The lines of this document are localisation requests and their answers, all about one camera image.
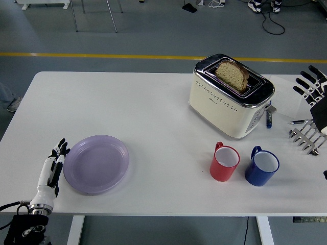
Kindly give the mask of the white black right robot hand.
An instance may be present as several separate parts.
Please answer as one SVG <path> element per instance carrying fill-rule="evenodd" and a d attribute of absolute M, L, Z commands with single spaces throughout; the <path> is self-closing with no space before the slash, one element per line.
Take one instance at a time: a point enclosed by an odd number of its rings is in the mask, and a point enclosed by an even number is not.
<path fill-rule="evenodd" d="M 309 65 L 308 69 L 316 78 L 301 71 L 300 74 L 306 80 L 296 78 L 299 87 L 294 86 L 293 89 L 309 104 L 310 113 L 318 131 L 326 135 L 326 75 L 315 66 Z"/>

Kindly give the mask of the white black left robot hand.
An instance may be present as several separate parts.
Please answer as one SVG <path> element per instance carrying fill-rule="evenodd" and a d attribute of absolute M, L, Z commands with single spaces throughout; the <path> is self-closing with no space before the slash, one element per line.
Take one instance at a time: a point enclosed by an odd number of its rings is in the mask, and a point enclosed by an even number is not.
<path fill-rule="evenodd" d="M 54 208 L 54 199 L 58 196 L 58 182 L 66 155 L 70 152 L 65 138 L 61 139 L 46 158 L 37 184 L 37 194 L 30 202 L 30 213 L 50 214 Z"/>

